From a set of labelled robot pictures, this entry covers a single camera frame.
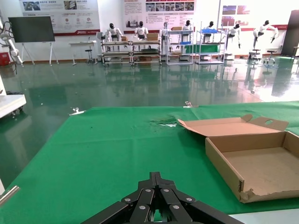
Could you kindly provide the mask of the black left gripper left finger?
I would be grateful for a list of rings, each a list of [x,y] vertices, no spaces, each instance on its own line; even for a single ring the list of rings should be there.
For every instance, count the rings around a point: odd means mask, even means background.
[[[138,182],[136,191],[83,221],[83,223],[133,224],[147,222],[150,220],[155,188],[156,173],[150,172],[149,179]]]

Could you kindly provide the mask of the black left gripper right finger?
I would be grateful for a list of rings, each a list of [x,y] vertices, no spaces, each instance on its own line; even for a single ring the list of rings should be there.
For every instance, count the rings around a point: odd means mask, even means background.
[[[242,222],[178,190],[174,181],[155,173],[161,216],[176,224],[241,224]]]

